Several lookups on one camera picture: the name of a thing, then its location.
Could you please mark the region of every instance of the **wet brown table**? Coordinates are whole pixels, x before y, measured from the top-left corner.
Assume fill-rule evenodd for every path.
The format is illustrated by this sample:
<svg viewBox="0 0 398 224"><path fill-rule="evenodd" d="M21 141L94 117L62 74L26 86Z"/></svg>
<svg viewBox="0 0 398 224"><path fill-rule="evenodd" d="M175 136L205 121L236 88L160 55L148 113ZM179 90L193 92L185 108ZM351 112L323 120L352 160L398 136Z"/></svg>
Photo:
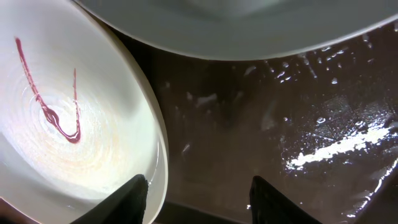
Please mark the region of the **wet brown table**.
<svg viewBox="0 0 398 224"><path fill-rule="evenodd" d="M188 58L118 33L163 112L167 200L250 223L260 175L324 224L398 223L396 29L252 62Z"/></svg>

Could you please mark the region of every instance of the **red smear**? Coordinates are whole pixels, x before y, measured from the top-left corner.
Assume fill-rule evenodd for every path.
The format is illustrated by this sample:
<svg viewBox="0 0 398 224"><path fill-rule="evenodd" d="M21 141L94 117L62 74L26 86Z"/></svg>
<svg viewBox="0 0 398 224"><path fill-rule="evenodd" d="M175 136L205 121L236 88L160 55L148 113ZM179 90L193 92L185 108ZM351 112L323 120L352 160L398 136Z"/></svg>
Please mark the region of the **red smear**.
<svg viewBox="0 0 398 224"><path fill-rule="evenodd" d="M15 38L15 42L17 44L18 52L19 52L19 58L21 59L22 66L24 67L25 75L27 78L27 81L29 82L29 85L33 91L33 94L36 96L36 101L38 101L43 109L44 116L47 119L49 123L54 125L54 127L63 135L65 138L71 142L71 143L77 143L80 140L80 122L79 122L79 107L77 105L77 93L76 93L76 69L73 71L73 89L75 90L75 105L76 105L76 132L74 134L67 134L62 131L62 128L60 127L60 118L56 114L54 110L51 110L48 108L48 106L44 103L43 98L40 96L39 91L37 91L37 88L33 82L32 75L30 74L29 68L26 64L25 56L22 51L22 45L21 45L21 40L19 38Z"/></svg>

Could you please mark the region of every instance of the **wet surface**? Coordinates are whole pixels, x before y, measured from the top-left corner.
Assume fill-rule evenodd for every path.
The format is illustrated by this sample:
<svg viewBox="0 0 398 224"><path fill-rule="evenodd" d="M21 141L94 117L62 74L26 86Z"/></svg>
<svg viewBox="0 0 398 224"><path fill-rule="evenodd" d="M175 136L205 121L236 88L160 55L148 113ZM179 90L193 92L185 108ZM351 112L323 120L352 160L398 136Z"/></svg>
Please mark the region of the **wet surface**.
<svg viewBox="0 0 398 224"><path fill-rule="evenodd" d="M121 36L166 122L167 200L250 223L260 175L322 223L354 223L388 187L392 199L376 207L396 222L397 31L393 23L252 62L188 58Z"/></svg>

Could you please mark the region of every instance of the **red liquid drop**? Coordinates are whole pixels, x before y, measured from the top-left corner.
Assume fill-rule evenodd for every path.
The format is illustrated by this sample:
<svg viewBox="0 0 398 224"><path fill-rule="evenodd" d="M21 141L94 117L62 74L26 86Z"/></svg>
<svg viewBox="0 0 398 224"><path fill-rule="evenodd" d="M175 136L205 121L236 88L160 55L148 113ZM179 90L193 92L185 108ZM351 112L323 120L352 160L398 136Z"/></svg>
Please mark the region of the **red liquid drop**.
<svg viewBox="0 0 398 224"><path fill-rule="evenodd" d="M33 82L32 75L30 74L29 68L26 64L24 52L22 51L22 45L21 45L21 40L19 38L15 38L15 42L17 44L18 52L19 52L19 58L21 59L22 66L24 67L25 75L27 78L27 81L29 82L29 85L33 91L33 94L36 96L36 101L38 101L43 109L44 116L47 119L49 123L54 125L54 127L63 135L65 138L71 142L71 143L77 143L80 140L80 122L79 122L79 107L77 105L77 93L76 93L76 69L73 71L73 89L75 90L75 105L76 105L76 132L74 134L67 134L62 131L62 128L60 127L60 118L56 114L54 110L51 110L48 108L48 106L44 103L43 98L40 96L39 91L37 91L37 88L35 86L35 83Z"/></svg>

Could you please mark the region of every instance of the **dark table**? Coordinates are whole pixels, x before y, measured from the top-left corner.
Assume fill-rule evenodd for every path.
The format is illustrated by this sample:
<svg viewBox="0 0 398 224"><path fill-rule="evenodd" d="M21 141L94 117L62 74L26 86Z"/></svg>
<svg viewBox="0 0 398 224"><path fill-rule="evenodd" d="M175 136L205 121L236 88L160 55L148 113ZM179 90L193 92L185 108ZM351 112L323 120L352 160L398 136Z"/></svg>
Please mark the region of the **dark table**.
<svg viewBox="0 0 398 224"><path fill-rule="evenodd" d="M165 119L161 217L199 211L250 223L251 179L260 175L324 224L398 223L397 25L250 62L175 55L114 30Z"/></svg>

